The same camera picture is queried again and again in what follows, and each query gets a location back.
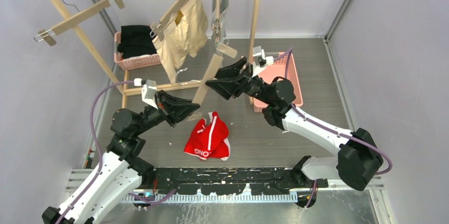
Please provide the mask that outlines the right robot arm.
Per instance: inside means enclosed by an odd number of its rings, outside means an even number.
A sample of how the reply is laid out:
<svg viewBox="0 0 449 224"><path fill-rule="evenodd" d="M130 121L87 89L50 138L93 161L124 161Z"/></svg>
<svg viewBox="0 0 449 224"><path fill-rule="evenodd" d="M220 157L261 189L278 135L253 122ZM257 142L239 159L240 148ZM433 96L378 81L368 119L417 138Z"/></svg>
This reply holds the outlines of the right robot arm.
<svg viewBox="0 0 449 224"><path fill-rule="evenodd" d="M334 126L294 106L292 82L277 76L267 83L259 77L263 70L257 63L250 64L242 58L219 69L205 84L226 100L245 93L265 103L262 113L269 125L298 134L333 155L303 157L295 166L298 186L307 187L318 179L340 179L352 189L364 190L380 174L384 161L370 133L362 128L350 131Z"/></svg>

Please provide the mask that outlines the red white underwear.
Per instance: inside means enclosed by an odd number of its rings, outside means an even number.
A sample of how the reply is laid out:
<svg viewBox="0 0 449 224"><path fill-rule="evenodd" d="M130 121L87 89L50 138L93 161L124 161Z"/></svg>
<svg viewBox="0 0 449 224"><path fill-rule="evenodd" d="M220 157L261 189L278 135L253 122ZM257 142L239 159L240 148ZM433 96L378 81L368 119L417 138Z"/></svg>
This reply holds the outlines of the red white underwear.
<svg viewBox="0 0 449 224"><path fill-rule="evenodd" d="M218 112L209 113L209 120L201 119L192 130L184 147L184 153L200 160L217 158L227 161L231 155L228 126Z"/></svg>

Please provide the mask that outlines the beige underwear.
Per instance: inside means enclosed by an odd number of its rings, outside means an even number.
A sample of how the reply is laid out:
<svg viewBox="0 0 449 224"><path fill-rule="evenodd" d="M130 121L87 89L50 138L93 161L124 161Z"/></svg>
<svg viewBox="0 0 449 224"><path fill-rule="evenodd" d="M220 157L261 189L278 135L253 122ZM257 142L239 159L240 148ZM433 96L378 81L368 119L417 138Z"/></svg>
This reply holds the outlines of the beige underwear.
<svg viewBox="0 0 449 224"><path fill-rule="evenodd" d="M176 83L176 70L181 68L186 57L196 57L208 37L208 18L202 0L188 0L176 12L171 13L163 38L153 39L160 62L169 81Z"/></svg>

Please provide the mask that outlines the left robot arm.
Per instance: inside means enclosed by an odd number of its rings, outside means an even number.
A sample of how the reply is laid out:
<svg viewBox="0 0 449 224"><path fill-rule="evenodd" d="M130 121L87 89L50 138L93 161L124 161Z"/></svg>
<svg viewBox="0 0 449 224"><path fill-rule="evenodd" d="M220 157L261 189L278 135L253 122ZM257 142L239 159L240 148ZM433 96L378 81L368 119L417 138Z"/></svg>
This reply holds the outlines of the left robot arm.
<svg viewBox="0 0 449 224"><path fill-rule="evenodd" d="M138 156L146 143L139 135L162 122L174 127L199 108L191 100L157 91L140 113L117 110L110 127L114 135L99 163L65 202L43 212L43 222L101 223L127 194L152 186L154 167Z"/></svg>

